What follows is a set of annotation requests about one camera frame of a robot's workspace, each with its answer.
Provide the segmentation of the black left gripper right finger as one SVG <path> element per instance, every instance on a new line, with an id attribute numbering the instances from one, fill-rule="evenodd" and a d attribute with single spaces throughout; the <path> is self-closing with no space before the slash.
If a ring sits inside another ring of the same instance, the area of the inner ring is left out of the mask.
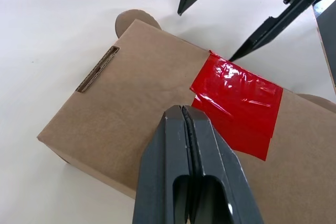
<path id="1" fill-rule="evenodd" d="M 239 158 L 207 115 L 183 107 L 192 162 L 191 224 L 264 224 Z"/>

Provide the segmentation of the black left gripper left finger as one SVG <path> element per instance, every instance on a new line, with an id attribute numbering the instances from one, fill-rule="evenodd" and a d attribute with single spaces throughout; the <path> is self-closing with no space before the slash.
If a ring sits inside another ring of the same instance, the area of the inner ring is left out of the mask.
<path id="1" fill-rule="evenodd" d="M 167 109 L 145 148 L 139 170 L 133 224 L 186 224 L 192 170 L 182 106 Z"/>

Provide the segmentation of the brown cardboard box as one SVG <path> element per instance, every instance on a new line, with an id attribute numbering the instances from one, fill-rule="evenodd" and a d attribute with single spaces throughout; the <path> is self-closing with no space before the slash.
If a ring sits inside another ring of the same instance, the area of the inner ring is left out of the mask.
<path id="1" fill-rule="evenodd" d="M 115 30 L 116 43 L 38 139 L 135 199 L 145 148 L 167 109 L 193 107 L 190 87 L 210 51 L 138 9 L 120 13 Z M 264 224 L 336 224 L 336 104 L 282 89 L 266 160 L 232 150 Z"/>

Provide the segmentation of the red tape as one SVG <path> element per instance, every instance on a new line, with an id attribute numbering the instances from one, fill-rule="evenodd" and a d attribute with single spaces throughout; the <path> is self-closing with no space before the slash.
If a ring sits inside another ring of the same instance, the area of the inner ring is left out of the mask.
<path id="1" fill-rule="evenodd" d="M 192 106 L 205 112 L 235 151 L 265 161 L 283 89 L 238 65 L 209 53 L 190 90 Z"/>

